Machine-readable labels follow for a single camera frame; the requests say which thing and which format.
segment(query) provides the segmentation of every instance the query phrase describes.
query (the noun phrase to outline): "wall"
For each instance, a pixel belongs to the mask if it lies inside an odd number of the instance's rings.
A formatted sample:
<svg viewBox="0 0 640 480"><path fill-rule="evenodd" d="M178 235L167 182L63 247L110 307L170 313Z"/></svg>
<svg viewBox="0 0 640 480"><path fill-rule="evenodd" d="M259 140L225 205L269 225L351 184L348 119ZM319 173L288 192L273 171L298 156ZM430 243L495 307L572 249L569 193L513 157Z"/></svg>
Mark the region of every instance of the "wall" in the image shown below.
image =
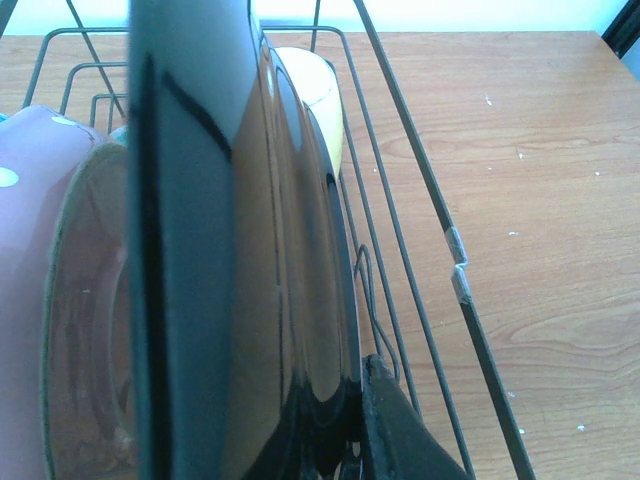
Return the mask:
<svg viewBox="0 0 640 480"><path fill-rule="evenodd" d="M622 59L622 63L624 63L638 81L640 81L640 40L633 44L633 47L631 47Z"/></svg>
<svg viewBox="0 0 640 480"><path fill-rule="evenodd" d="M127 0L74 0L87 26L126 23ZM261 18L307 20L315 0L255 0ZM367 0L380 31L595 30L602 34L626 0ZM360 30L348 0L323 0L322 22ZM64 0L19 0L6 34L71 26Z"/></svg>

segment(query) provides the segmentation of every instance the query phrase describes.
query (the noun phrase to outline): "metal wire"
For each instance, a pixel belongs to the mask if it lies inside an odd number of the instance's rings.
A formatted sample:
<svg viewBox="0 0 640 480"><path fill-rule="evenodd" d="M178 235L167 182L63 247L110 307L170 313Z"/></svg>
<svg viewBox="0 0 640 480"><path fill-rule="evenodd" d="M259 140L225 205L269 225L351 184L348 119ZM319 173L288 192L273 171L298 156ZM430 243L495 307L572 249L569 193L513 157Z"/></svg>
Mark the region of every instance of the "metal wire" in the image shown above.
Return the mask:
<svg viewBox="0 0 640 480"><path fill-rule="evenodd" d="M82 35L85 41L85 44L87 45L87 48L94 61L91 63L78 64L70 70L67 77L67 82L65 85L63 96L62 96L60 113L64 114L67 109L75 75L83 69L96 68L98 69L106 85L108 93L94 95L94 97L92 98L89 123L91 126L95 126L98 101L100 101L101 99L109 98L110 103L109 103L109 117L107 121L107 130L110 133L113 128L114 110L119 111L120 114L123 116L123 118L125 117L125 112L121 106L120 100L125 99L126 94L116 93L113 90L113 87L110 83L110 80L108 78L106 71L109 68L126 67L126 62L100 61L97 55L97 52L94 48L94 45L91 42L90 35L95 33L112 33L112 34L126 33L127 29L119 28L119 27L85 28L73 5L73 0L65 0L65 1L78 27L57 29L50 32L48 35L44 37L41 48L40 48L40 52L34 64L31 81L29 83L29 86L25 94L23 107L30 105L33 100L33 95L38 84L40 72L42 69L43 62L45 60L45 56L46 56L50 41L54 37L62 34L80 34ZM404 98L398 86L397 80L395 79L393 69L391 68L388 58L384 53L384 49L382 48L382 43L373 26L371 18L369 17L369 14L364 6L364 2L362 0L353 0L353 1L360 14L360 18L362 19L363 25L365 27L365 30L367 32L371 45L373 47L374 53L378 60L378 64L380 66L380 69L383 73L383 76L389 88L391 97L396 106L396 110L398 112L398 115L404 127L404 130L407 134L407 138L409 140L409 143L415 155L416 162L420 168L423 179L425 181L426 188L429 192L431 201L433 202L433 205L435 207L435 211L440 221L440 225L443 229L443 232L445 233L445 237L447 241L449 242L449 247L451 249L452 255L454 257L454 263L455 263L452 280L454 282L454 287L456 288L456 293L458 294L460 308L461 308L463 317L465 319L465 322L467 324L467 328L469 330L469 334L471 336L472 343L476 351L476 355L478 357L478 361L482 369L485 381L487 383L487 387L488 387L492 402L494 404L494 408L496 410L496 414L497 414L503 435L505 437L505 440L509 449L509 453L511 455L511 459L514 464L516 474L519 479L534 479L535 477L533 474L533 470L529 463L526 450L524 448L522 439L518 432L517 425L513 416L513 412L511 411L511 408L509 405L509 401L507 399L507 396L505 395L504 388L502 387L502 383L500 381L500 377L498 375L495 362L489 350L488 342L482 330L482 326L480 324L477 312L475 310L475 306L473 304L471 292L466 281L464 268L466 267L468 260L467 260L466 254L464 253L464 246L453 224L453 221L447 209L446 203L444 201L444 198L442 197L442 193L435 179L435 175L431 169L424 147L420 141L415 125L413 124L406 102L404 101ZM0 27L2 27L0 28L0 36L2 34L4 26L6 26L5 20L8 21L8 17L6 14L6 12L9 11L7 9L8 5L14 6L15 0L9 0L9 1L4 0L2 1L2 3L0 3L0 20L2 20L0 21L0 24L3 24L3 25L0 25ZM462 428L457 416L457 412L455 410L451 392L449 390L449 386L446 380L444 368L440 361L435 339L433 338L430 323L426 314L426 310L424 308L420 291L417 286L415 275L413 273L410 257L405 245L404 236L402 234L402 229L400 226L400 222L398 220L395 204L393 202L391 188L389 186L389 182L386 176L384 162L382 159L380 148L378 146L378 143L375 137L371 116L367 109L366 100L362 92L360 80L358 78L353 57L351 55L350 47L346 39L346 36L342 31L340 31L337 28L318 25L319 15L320 15L320 5L321 5L321 0L316 0L314 17L313 17L313 25L290 25L290 24L282 25L282 24L276 24L272 22L268 26L263 25L263 30L265 31L274 31L274 30L306 31L306 32L310 31L311 32L311 46L310 46L311 51L315 51L316 49L317 33L319 31L336 34L339 36L342 42L343 50L344 50L348 67L349 67L349 72L354 82L356 94L358 97L358 102L360 104L360 109L362 111L367 133L369 135L371 147L373 150L376 165L380 175L380 182L382 184L383 191L385 193L387 207L389 210L389 214L391 216L394 233L396 236L396 242L398 244L400 255L402 257L403 266L405 269L407 280L409 282L409 287L411 289L411 293L414 299L418 317L421 322L426 343L433 361L434 369L438 378L438 382L440 384L442 395L445 401L445 405L447 407L447 411L448 411L451 425L454 431L456 442L458 444L458 449L460 450L460 455L461 455L464 467L466 471L473 476L473 466L471 463L469 451L467 449L467 446L464 440L464 435L463 435ZM382 325L378 320L377 310L376 310L375 284L374 284L374 278L373 278L373 275L374 275L373 257L369 253L368 246L359 242L358 232L355 226L355 221L354 221L353 212L351 208L352 206L349 201L348 188L345 185L342 173L340 173L339 180L340 180L340 188L341 188L341 194L342 194L341 195L342 202L346 212L347 221L349 224L349 231L351 234L351 239L353 241L353 248L354 248L355 258L356 258L353 266L354 280L357 279L359 275L362 281L363 294L365 298L369 321L371 324L373 341L375 344L376 351L378 352L378 354L380 354L383 357L385 356L385 352L388 353L392 367L393 367L394 376L397 381L400 380L401 371L404 373L405 380L407 383L407 390L409 393L411 403L414 409L416 410L416 412L420 413L420 404L418 401L416 386L413 381L407 349L405 347L404 340L402 338L402 331L398 321L398 316L396 313L393 296L391 293L389 279L387 277L385 266L384 266L384 259L382 257L380 243L378 241L378 237L376 233L374 218L373 218L373 214L369 204L369 200L367 198L366 186L363 180L360 162L359 162L358 154L356 152L355 142L353 140L353 135L350 129L349 119L347 117L347 112L344 110L344 106L343 106L342 113L343 113L343 125L345 129L345 136L347 139L349 153L351 155L351 163L354 168L356 183L358 185L358 191L361 197L364 214L367 221L367 228L369 231L369 236L371 238L371 246L373 247L375 261L378 266L377 270L380 275L380 283L384 293L385 303L387 305L391 326L395 336L397 354L391 341L386 335L384 328L382 327Z"/></svg>
<svg viewBox="0 0 640 480"><path fill-rule="evenodd" d="M115 96L117 98L127 98L128 95L126 93L116 93ZM94 95L93 98L91 99L91 113L89 114L89 126L91 127L96 126L96 113L98 109L98 101L105 98L113 98L113 95L109 93L99 93L97 95Z"/></svg>

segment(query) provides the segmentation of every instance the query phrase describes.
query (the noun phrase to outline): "white polka dot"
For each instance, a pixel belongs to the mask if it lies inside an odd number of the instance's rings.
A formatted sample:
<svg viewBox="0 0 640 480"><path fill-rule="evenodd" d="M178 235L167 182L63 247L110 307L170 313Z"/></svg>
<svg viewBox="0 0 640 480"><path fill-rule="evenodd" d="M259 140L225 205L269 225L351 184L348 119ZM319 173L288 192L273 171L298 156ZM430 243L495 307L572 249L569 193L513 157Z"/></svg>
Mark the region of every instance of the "white polka dot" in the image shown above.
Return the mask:
<svg viewBox="0 0 640 480"><path fill-rule="evenodd" d="M76 122L74 122L73 120L69 120L68 118L65 118L65 117L54 116L54 117L51 117L51 120L61 125L71 125L71 126L77 125Z"/></svg>
<svg viewBox="0 0 640 480"><path fill-rule="evenodd" d="M20 180L20 177L16 172L9 168L0 167L0 188L13 187L18 183L18 180Z"/></svg>

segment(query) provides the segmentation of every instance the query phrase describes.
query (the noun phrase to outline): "wood grain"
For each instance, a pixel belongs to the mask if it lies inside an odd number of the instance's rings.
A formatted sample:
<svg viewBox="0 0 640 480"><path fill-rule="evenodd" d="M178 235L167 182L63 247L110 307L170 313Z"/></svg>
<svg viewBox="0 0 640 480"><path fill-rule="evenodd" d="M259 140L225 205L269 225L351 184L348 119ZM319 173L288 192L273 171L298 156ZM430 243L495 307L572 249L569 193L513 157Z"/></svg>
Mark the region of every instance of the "wood grain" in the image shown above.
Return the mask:
<svg viewBox="0 0 640 480"><path fill-rule="evenodd" d="M478 477L514 478L424 182L366 37L348 38ZM308 45L308 36L273 39ZM536 474L639 478L640 84L593 33L382 40L465 241L477 308ZM104 60L124 58L125 37L96 41ZM340 76L424 419L455 454L339 39L320 35L318 45ZM38 46L31 37L0 41L0 111L19 109ZM51 53L35 101L56 107L68 69L89 56L69 37L54 40ZM86 121L91 96L105 91L94 73L74 83L72 118ZM116 75L118 88L124 78ZM358 234L370 244L347 154ZM378 312L391 332L379 278ZM370 351L365 323L363 339Z"/></svg>

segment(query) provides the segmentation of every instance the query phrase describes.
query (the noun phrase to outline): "wooden table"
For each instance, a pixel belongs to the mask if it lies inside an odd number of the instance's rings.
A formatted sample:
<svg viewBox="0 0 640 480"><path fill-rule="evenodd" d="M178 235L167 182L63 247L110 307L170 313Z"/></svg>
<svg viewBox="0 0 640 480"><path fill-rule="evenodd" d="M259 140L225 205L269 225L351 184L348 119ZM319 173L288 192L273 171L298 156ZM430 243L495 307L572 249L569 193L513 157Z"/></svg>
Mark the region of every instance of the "wooden table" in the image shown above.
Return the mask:
<svg viewBox="0 0 640 480"><path fill-rule="evenodd" d="M349 35L425 306L480 478L513 478L449 283L452 260L366 37ZM539 478L640 478L640 84L594 33L384 34L471 264L477 308ZM97 37L103 60L124 37ZM308 45L308 36L277 36ZM39 39L0 41L0 111L15 112ZM337 38L340 74L424 411L455 442ZM52 44L35 102L57 107L78 38ZM123 91L123 72L115 72ZM86 121L96 75L74 84ZM99 128L105 126L106 103ZM359 205L353 168L345 181ZM356 208L363 241L366 229ZM388 327L383 298L381 321ZM365 349L371 346L364 328Z"/></svg>

